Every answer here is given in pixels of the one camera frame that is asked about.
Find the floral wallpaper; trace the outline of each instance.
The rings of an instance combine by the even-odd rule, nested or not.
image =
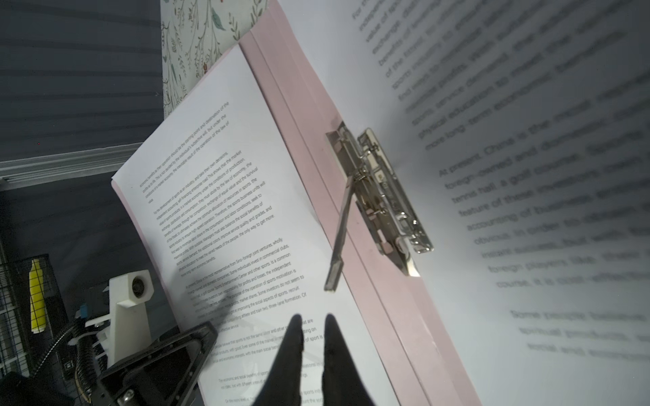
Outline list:
[[[221,53],[251,29],[268,0],[161,0],[164,116]]]

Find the white paper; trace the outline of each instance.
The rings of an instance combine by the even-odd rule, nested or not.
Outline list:
[[[182,329],[210,320],[207,405],[250,404],[293,314],[303,319],[303,404],[321,403],[323,329],[336,316],[377,405],[397,400],[244,56],[235,47],[113,178]]]
[[[279,1],[428,231],[482,403],[646,404],[650,3]]]

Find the ring binder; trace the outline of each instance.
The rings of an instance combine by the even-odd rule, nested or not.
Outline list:
[[[379,252],[404,275],[419,276],[406,241],[416,253],[429,252],[433,245],[373,131],[366,129],[357,143],[345,123],[341,123],[327,137],[348,180],[325,291],[336,291],[343,270],[341,252],[352,196],[357,198],[357,207]]]

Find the paper sheet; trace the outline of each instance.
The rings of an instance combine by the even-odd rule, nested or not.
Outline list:
[[[650,3],[279,0],[485,406],[650,398]]]
[[[327,313],[376,404],[397,404],[346,283],[323,292],[332,251],[239,47],[113,179],[181,328],[210,320],[218,330],[199,380],[206,405],[255,399],[295,313],[303,404],[322,402]]]

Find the metal binder clip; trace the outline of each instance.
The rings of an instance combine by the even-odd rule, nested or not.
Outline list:
[[[404,275],[419,276],[405,241],[417,253],[429,252],[433,250],[433,245],[374,133],[367,129],[359,136],[357,144],[342,123],[327,137],[348,181],[325,291],[336,291],[341,277],[341,252],[353,195],[357,197],[357,207],[379,252],[386,255]]]

